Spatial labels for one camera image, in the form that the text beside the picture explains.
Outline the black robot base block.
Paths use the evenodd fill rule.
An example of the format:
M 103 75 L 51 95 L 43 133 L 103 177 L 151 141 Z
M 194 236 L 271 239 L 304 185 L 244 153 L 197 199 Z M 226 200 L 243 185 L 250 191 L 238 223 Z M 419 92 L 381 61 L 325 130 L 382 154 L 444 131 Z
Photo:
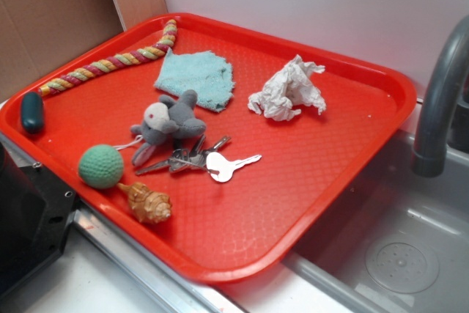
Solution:
M 49 168 L 18 166 L 1 147 L 1 297 L 64 252 L 77 195 Z

